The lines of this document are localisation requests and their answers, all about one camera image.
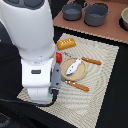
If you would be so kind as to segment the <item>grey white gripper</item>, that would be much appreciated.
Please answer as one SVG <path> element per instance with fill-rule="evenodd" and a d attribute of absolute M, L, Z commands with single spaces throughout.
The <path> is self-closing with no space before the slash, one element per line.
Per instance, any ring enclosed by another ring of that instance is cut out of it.
<path fill-rule="evenodd" d="M 61 68 L 54 58 L 40 63 L 21 60 L 22 85 L 34 103 L 46 104 L 48 94 L 61 88 Z"/>

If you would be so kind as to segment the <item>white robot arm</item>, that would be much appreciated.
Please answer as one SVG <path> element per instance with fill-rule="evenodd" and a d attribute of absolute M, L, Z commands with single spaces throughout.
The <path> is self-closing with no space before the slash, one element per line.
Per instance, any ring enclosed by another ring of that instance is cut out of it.
<path fill-rule="evenodd" d="M 22 85 L 34 103 L 46 104 L 57 73 L 49 0 L 0 0 L 0 22 L 18 48 Z"/>

